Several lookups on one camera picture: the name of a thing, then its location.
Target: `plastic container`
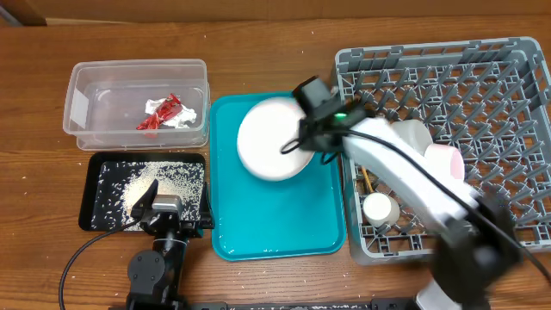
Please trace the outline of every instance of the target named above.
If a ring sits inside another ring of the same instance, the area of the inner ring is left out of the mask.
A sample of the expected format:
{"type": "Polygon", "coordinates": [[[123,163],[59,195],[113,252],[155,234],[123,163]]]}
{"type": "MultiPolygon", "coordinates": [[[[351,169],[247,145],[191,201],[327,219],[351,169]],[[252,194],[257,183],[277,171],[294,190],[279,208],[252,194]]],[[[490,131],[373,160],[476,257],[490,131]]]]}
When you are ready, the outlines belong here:
{"type": "MultiPolygon", "coordinates": [[[[360,47],[335,56],[334,85],[343,102],[359,95],[390,121],[418,119],[438,144],[460,150],[465,180],[511,203],[515,233],[531,251],[551,250],[551,77],[532,38],[360,47]]],[[[362,214],[360,167],[344,160],[350,254],[359,264],[425,259],[436,238],[381,180],[375,191],[400,204],[393,226],[362,214]]]]}
{"type": "Polygon", "coordinates": [[[63,129],[86,151],[204,146],[209,104],[207,66],[200,59],[79,63],[67,88],[63,129]],[[148,116],[147,100],[170,93],[197,113],[195,122],[182,129],[137,130],[148,116]]]}

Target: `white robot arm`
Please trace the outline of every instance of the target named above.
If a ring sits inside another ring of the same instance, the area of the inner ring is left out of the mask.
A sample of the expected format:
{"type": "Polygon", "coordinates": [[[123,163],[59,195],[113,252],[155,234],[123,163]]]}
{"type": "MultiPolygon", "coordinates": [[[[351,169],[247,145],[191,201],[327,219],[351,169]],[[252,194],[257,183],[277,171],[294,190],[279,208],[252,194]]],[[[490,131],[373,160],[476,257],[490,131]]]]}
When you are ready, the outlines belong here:
{"type": "Polygon", "coordinates": [[[434,280],[418,294],[413,309],[489,309],[486,288],[522,258],[504,202],[434,170],[384,118],[375,117],[362,102],[343,104],[318,78],[300,84],[293,96],[306,117],[300,120],[298,139],[283,153],[296,147],[345,153],[439,234],[431,263],[434,280]],[[474,229],[465,227],[465,221],[474,229]]]}

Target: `crumpled plastic wrapper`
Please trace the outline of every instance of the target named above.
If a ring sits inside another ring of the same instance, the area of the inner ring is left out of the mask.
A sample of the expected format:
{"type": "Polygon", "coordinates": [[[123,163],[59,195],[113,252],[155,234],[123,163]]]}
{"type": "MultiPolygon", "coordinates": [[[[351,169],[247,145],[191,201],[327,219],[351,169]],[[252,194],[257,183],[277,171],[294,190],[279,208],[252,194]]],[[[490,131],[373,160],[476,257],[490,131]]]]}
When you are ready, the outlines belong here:
{"type": "MultiPolygon", "coordinates": [[[[155,111],[157,110],[157,108],[161,104],[163,104],[165,100],[166,98],[158,99],[158,100],[151,100],[151,99],[148,100],[145,103],[145,112],[149,115],[155,114],[155,111]]],[[[170,118],[169,120],[164,121],[163,125],[168,127],[174,127],[174,128],[189,128],[186,122],[193,124],[196,119],[197,119],[197,113],[192,108],[186,108],[182,104],[182,111],[180,111],[180,113],[170,118]]]]}
{"type": "MultiPolygon", "coordinates": [[[[138,130],[147,130],[147,129],[159,129],[162,123],[173,118],[178,113],[182,111],[182,103],[180,99],[176,98],[174,94],[170,94],[168,98],[164,100],[161,105],[155,109],[153,114],[142,121],[139,126],[136,127],[138,130]]],[[[157,137],[156,133],[147,133],[146,135],[151,137],[157,137]]]]}

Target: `dish rack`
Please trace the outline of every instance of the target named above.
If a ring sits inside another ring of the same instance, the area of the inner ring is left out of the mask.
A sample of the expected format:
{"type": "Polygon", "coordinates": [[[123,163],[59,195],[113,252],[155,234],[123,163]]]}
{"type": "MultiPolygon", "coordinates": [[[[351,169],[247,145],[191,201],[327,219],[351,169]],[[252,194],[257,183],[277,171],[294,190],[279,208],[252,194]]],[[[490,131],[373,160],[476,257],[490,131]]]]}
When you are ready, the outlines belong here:
{"type": "MultiPolygon", "coordinates": [[[[458,148],[465,182],[504,194],[522,244],[551,250],[550,76],[532,38],[471,40],[341,50],[331,74],[343,102],[361,97],[391,122],[419,119],[435,143],[458,148]]],[[[375,191],[400,204],[396,225],[362,215],[361,168],[344,158],[350,253],[359,264],[426,258],[436,243],[412,209],[374,177],[375,191]]]]}

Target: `teal tray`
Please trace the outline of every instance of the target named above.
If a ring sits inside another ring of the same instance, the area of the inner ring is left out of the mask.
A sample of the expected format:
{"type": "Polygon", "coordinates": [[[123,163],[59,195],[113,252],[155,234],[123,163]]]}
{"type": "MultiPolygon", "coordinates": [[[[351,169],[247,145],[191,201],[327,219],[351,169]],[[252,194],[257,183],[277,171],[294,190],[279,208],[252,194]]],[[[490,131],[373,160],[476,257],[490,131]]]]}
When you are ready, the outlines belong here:
{"type": "Polygon", "coordinates": [[[213,104],[210,130],[213,247],[228,261],[329,254],[346,240],[337,160],[315,154],[280,182],[254,177],[238,157],[241,121],[262,100],[289,92],[226,96],[213,104]]]}

